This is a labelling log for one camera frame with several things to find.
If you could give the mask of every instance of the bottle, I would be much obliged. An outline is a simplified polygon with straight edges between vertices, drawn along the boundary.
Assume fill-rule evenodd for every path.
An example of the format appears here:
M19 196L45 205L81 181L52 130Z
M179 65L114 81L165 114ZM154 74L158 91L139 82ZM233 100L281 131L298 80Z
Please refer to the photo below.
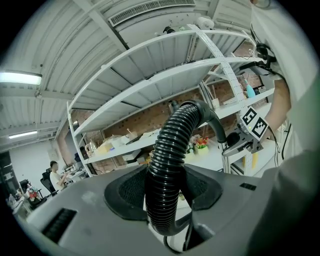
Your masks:
M245 79L245 84L246 84L246 93L248 94L248 98L252 98L256 96L256 93L254 89L251 87L251 85L248 83L248 81Z

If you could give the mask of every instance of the fluorescent light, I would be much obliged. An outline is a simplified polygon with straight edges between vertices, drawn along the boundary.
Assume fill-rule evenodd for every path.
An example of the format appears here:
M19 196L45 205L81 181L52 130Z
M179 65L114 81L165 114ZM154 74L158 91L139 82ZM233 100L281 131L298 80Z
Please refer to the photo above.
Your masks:
M36 134L37 131L30 131L30 132L25 132L25 133L20 133L20 134L16 134L16 135L11 135L9 136L9 139L14 139L14 138L18 138L18 137L22 137L22 136L27 136L27 135L31 135L31 134Z
M40 74L24 74L14 72L0 72L0 83L20 83L29 85L40 85L42 76Z

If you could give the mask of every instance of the vent slot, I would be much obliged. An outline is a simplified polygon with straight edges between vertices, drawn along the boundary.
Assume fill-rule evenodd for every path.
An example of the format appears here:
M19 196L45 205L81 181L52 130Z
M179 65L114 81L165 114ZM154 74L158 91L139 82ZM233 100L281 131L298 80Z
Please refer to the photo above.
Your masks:
M194 0L158 0L150 1L144 4L138 4L128 9L123 10L109 18L109 22L114 27L130 18L137 15L150 12L152 10L176 7L176 6L196 6Z
M58 243L76 213L75 210L63 208L46 226L42 233L51 241Z
M252 191L255 191L257 186L255 185L251 185L251 184L248 184L248 183L242 183L240 185L240 187L244 188L244 189L247 189L247 190L252 190Z

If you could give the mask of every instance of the black corrugated hose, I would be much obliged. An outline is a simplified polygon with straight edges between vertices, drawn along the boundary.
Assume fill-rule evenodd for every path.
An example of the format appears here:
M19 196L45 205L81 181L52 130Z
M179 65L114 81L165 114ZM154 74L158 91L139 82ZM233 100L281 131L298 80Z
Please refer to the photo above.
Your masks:
M151 226L163 236L174 236L190 221L190 215L175 221L183 158L201 114L185 104L164 124L154 146L145 181L145 203Z

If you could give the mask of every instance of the brick wall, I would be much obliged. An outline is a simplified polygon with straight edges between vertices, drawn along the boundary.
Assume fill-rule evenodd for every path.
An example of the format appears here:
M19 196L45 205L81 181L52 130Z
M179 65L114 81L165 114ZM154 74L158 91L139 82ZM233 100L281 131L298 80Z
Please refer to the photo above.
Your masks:
M239 47L234 54L236 56L243 56L243 57L250 56L250 53L249 53L250 48L251 49L253 48L251 43L244 42L242 46ZM245 73L243 76L248 80L249 84L253 88L258 87L262 84L260 78L256 75L249 76L249 74ZM239 77L238 81L241 83L243 89L245 90L246 85L245 85L244 77L242 76ZM234 97L231 86L228 81L221 81L221 82L217 82L215 84L209 85L209 89L211 90L212 95L214 95L213 90L215 91L215 95L219 99L219 102L221 105L223 104L223 102ZM198 89L175 96L170 100L176 100L178 101L179 104L181 104L186 100L194 100L194 99L200 99L200 100L203 99ZM266 102L265 100L257 102L256 106L264 104L265 102ZM169 100L163 101L146 110L136 113L121 122L114 124L108 129L105 129L104 131L102 131L104 137L107 138L112 135L126 135L128 133L127 129L129 129L131 132L135 131L139 135L139 134L150 132L162 127L162 125L170 115L168 103L169 103ZM81 125L92 113L93 111L75 110L73 111L71 116L73 121L77 120L78 123ZM223 118L221 120L221 123L225 131L230 130L237 124L236 115L233 114ZM69 153L68 147L65 142L65 136L69 131L68 127L69 127L69 123L67 122L62 128L57 138L57 141L58 141L58 145L64 161L67 164L71 164L74 162L74 159L73 159L74 156L72 156ZM212 138L215 136L214 131L208 125L201 127L199 129L196 129L193 132L193 134L200 134L203 137L208 136L209 138ZM86 143L89 143L90 140L93 140L97 143L98 146L103 142L103 137L100 131L87 132L84 139ZM124 161L121 156L115 157L114 161L117 164L117 166L121 166L124 164ZM115 168L115 164L111 159L95 162L92 165L96 170L99 171L97 172L98 174L109 172Z

